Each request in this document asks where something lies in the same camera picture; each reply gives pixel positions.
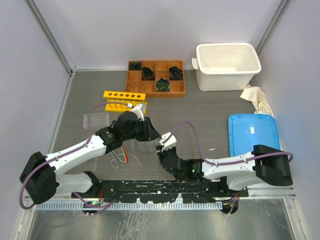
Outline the clear test tube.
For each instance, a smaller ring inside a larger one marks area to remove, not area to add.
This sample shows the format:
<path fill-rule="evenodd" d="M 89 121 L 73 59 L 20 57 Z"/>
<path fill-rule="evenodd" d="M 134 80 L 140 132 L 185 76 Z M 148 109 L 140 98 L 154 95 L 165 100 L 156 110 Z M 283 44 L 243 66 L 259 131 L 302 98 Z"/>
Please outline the clear test tube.
<path fill-rule="evenodd" d="M 156 141 L 151 140 L 151 141 L 139 141 L 137 144 L 138 149 L 141 152 L 153 152 L 155 149 Z"/>

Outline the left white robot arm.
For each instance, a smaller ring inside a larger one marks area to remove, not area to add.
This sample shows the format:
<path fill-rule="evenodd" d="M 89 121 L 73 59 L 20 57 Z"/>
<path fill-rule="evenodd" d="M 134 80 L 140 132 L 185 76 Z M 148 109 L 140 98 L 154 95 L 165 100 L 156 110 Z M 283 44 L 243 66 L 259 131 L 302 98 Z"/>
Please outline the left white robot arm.
<path fill-rule="evenodd" d="M 26 191 L 35 205 L 45 203 L 55 195 L 72 192 L 95 198 L 100 193 L 95 176 L 91 173 L 67 172 L 90 159 L 120 148 L 127 140 L 149 142 L 160 136 L 149 117 L 138 117 L 134 112 L 126 111 L 110 126 L 96 131 L 83 142 L 48 155 L 39 151 L 32 154 L 19 178 L 21 192 Z"/>

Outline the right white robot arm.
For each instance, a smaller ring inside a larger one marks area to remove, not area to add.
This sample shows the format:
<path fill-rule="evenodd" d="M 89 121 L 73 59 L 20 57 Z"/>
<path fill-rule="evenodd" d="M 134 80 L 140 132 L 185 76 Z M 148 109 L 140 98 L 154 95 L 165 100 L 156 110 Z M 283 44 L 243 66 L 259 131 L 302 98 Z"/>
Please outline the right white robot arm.
<path fill-rule="evenodd" d="M 266 183 L 276 187 L 293 185 L 290 161 L 293 155 L 262 144 L 242 155 L 219 159 L 188 159 L 177 155 L 175 147 L 157 146 L 160 164 L 179 181 L 213 181 L 224 178 L 219 191 L 231 197 L 236 191 L 255 184 Z"/>

